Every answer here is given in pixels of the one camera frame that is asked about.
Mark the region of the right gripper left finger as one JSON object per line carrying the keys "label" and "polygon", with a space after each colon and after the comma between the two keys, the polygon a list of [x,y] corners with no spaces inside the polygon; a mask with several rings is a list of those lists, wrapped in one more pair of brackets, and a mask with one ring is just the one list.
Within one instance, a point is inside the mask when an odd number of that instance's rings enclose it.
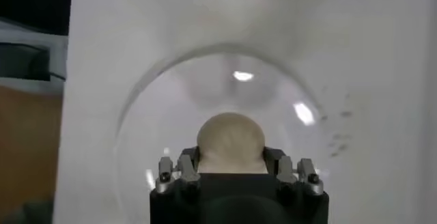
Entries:
{"label": "right gripper left finger", "polygon": [[197,172],[199,157],[198,147],[183,149],[175,167],[169,156],[162,157],[158,162],[158,178],[155,181],[155,191],[157,193],[168,193],[177,180],[183,191],[198,191],[201,179]]}

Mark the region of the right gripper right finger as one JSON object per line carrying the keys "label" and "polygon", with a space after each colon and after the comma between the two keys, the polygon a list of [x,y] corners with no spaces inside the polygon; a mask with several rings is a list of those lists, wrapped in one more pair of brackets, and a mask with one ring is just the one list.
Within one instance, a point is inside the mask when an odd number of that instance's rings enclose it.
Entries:
{"label": "right gripper right finger", "polygon": [[280,191],[304,193],[306,195],[322,195],[324,183],[315,170],[310,158],[302,158],[293,166],[291,157],[280,149],[265,147],[263,159],[267,171],[279,182]]}

